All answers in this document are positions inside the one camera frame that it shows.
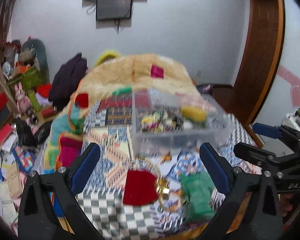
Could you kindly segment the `person's right hand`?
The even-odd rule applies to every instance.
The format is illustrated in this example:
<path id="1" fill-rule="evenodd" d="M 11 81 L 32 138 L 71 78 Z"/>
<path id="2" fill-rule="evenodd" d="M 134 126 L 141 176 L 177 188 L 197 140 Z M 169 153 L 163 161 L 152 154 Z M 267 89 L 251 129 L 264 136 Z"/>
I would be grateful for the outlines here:
<path id="1" fill-rule="evenodd" d="M 290 211 L 293 209 L 293 205 L 290 201 L 295 196 L 294 193 L 287 193 L 280 195 L 280 203 L 281 203 L 281 215 L 285 217 Z"/>

